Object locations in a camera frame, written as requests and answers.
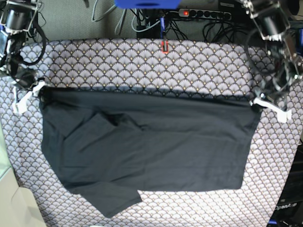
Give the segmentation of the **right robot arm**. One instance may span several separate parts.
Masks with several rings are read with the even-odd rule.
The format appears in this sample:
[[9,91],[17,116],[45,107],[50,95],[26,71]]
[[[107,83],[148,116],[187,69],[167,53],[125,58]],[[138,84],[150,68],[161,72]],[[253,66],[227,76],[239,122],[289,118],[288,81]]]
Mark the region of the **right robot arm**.
[[[41,6],[39,0],[8,0],[0,17],[0,76],[12,78],[15,114],[25,113],[27,101],[39,96],[40,90],[46,86],[44,78],[35,79],[35,70],[20,66],[38,64],[45,53],[46,36],[37,19]],[[40,34],[42,49],[35,61],[27,62],[20,52],[31,29]]]

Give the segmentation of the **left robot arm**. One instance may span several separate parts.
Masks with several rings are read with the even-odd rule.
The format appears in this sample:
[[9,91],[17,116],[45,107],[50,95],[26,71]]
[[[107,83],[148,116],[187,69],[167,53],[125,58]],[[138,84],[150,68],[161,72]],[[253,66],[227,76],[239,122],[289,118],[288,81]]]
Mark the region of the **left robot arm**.
[[[278,0],[242,0],[240,3],[256,26],[248,34],[244,52],[251,67],[263,78],[250,104],[269,108],[279,122],[286,123],[292,118],[292,111],[286,106],[279,107],[278,103],[280,100],[286,103],[290,87],[303,79],[302,59],[289,33],[291,25]],[[277,61],[276,69],[264,71],[250,56],[249,41],[256,33],[262,40],[271,42],[266,51]]]

